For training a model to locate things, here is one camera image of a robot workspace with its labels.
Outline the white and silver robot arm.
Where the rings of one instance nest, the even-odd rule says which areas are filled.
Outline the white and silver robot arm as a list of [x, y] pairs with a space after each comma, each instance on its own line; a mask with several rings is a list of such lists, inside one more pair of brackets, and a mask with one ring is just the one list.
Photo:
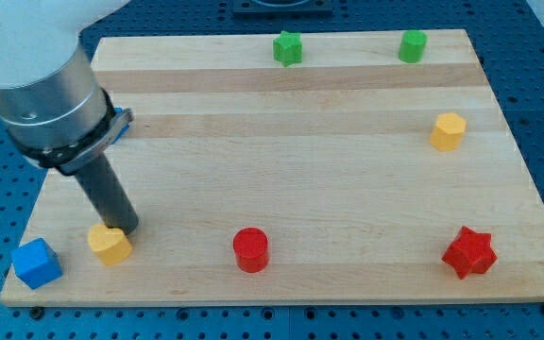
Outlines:
[[104, 161], [117, 114], [80, 33], [128, 0], [0, 0], [0, 118], [35, 165], [69, 176]]

